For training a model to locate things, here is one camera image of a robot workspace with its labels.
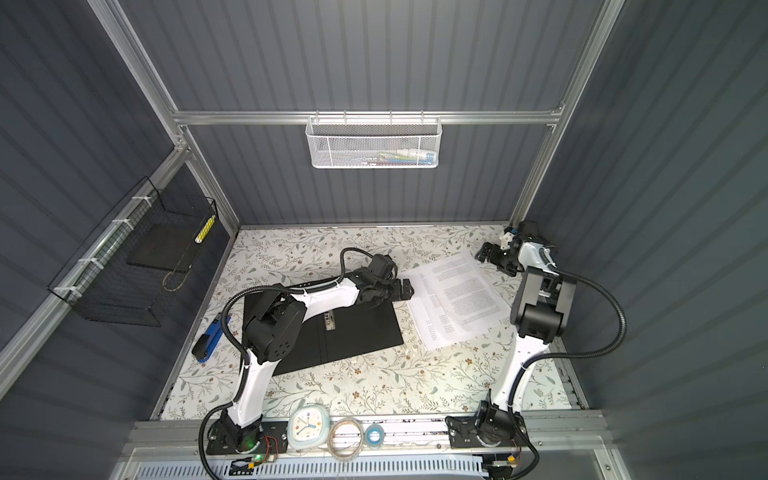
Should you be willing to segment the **blue folder black inside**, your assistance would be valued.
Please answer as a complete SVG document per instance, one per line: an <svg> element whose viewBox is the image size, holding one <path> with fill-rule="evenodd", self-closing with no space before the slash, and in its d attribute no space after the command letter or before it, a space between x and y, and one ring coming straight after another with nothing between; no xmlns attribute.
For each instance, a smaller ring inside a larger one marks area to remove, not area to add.
<svg viewBox="0 0 768 480"><path fill-rule="evenodd" d="M247 295L243 346L253 356L252 367L272 368L271 374L280 376L403 344L390 301L325 311L327 305L277 292ZM333 331L324 325L329 311L335 316Z"/></svg>

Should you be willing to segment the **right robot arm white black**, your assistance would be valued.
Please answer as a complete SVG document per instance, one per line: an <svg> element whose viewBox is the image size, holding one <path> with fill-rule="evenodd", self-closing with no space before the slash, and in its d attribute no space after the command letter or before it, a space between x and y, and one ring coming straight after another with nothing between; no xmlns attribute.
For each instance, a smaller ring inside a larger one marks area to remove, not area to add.
<svg viewBox="0 0 768 480"><path fill-rule="evenodd" d="M475 255L509 276L522 276L510 313L515 347L497 385L490 388L469 416L447 416L453 449L510 447L512 452L483 454L482 469L491 479L522 479L539 464L541 455L530 439L522 415L522 396L534 365L550 359L591 359L608 355L624 341L628 322L625 310L606 288L582 275L556 265L554 245L539 231L538 223L523 220L509 224L500 242L486 242ZM600 294L618 317L618 331L608 345L587 352L548 352L568 325L577 285Z"/></svg>

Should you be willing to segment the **metal folder lever clip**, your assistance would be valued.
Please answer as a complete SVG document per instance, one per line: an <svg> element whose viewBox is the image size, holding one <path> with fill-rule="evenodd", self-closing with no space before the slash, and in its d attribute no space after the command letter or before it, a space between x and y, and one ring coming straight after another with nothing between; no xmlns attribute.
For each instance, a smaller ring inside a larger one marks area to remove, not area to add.
<svg viewBox="0 0 768 480"><path fill-rule="evenodd" d="M333 311L325 312L323 315L324 325L327 331L333 331L336 329L335 316Z"/></svg>

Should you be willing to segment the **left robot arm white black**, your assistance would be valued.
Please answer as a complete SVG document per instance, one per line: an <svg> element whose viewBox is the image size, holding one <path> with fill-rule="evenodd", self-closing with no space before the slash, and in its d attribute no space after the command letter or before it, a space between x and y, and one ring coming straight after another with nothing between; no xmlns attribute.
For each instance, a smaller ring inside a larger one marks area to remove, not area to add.
<svg viewBox="0 0 768 480"><path fill-rule="evenodd" d="M240 354L240 366L232 399L209 410L198 430L198 454L209 478L219 477L205 446L211 418L219 415L214 425L228 448L237 453L251 454L267 441L262 428L267 387L307 320L359 304L408 301L414 295L411 282L398 276L398 266L388 254L346 247L339 254L339 265L336 277L304 286L249 287L222 307L222 334Z"/></svg>

